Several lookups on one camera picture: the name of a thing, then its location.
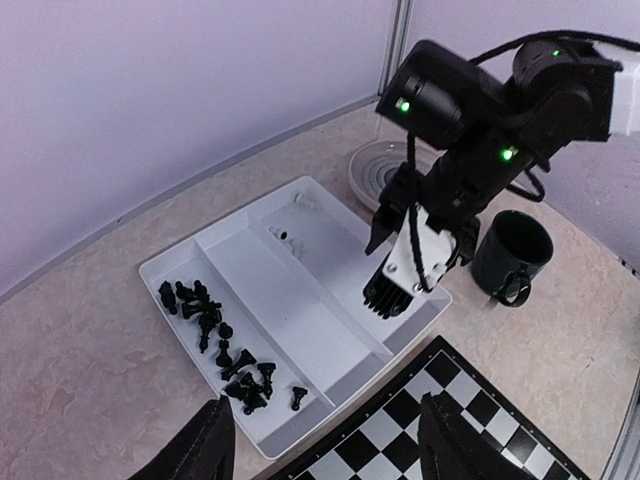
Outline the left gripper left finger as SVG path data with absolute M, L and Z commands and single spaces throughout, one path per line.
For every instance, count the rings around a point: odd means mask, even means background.
M 227 396 L 207 401 L 135 479 L 233 478 L 235 424 Z

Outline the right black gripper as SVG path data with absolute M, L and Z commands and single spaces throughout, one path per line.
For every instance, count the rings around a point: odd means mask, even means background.
M 411 178 L 414 178 L 418 205 L 429 214 L 426 224 L 436 232 L 449 231 L 456 240 L 456 248 L 447 263 L 448 267 L 453 268 L 457 264 L 464 267 L 475 257 L 481 222 L 477 216 L 471 217 L 466 213 L 459 215 L 456 210 L 453 210 L 453 216 L 444 216 L 438 209 L 432 210 L 425 177 L 425 174 L 413 171 L 407 162 L 400 165 L 379 196 L 380 206 L 372 218 L 370 239 L 364 252 L 371 255 L 393 233 L 400 231 L 411 200 Z

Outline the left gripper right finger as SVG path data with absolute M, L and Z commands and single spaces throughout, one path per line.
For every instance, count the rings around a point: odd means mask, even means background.
M 455 413 L 444 393 L 421 399 L 418 447 L 423 479 L 533 479 Z

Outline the black and silver chessboard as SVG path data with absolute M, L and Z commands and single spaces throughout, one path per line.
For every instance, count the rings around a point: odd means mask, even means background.
M 278 479 L 584 479 L 443 337 Z

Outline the white plastic divided tray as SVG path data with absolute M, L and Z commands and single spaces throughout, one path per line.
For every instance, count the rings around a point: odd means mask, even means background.
M 317 207 L 296 204 L 299 192 Z M 304 249 L 291 253 L 271 226 Z M 368 238 L 368 225 L 306 176 L 140 266 L 153 298 L 164 281 L 200 280 L 233 328 L 230 355 L 247 349 L 258 362 L 276 364 L 265 408 L 245 415 L 240 401 L 232 404 L 239 427 L 267 459 L 284 455 L 371 387 L 452 302 L 437 288 L 397 317 L 377 316 L 362 291 L 387 248 L 366 255 Z M 294 386 L 308 390 L 299 411 L 291 409 Z

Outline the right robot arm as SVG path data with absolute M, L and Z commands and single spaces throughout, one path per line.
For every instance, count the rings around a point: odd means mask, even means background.
M 639 129 L 639 46 L 575 31 L 549 31 L 511 41 L 512 72 L 500 81 L 483 58 L 464 59 L 421 40 L 384 90 L 376 111 L 440 152 L 419 174 L 401 166 L 380 195 L 368 250 L 400 230 L 411 206 L 428 226 L 450 232 L 455 256 L 469 262 L 480 214 L 519 175 L 548 170 L 574 141 L 606 142 Z

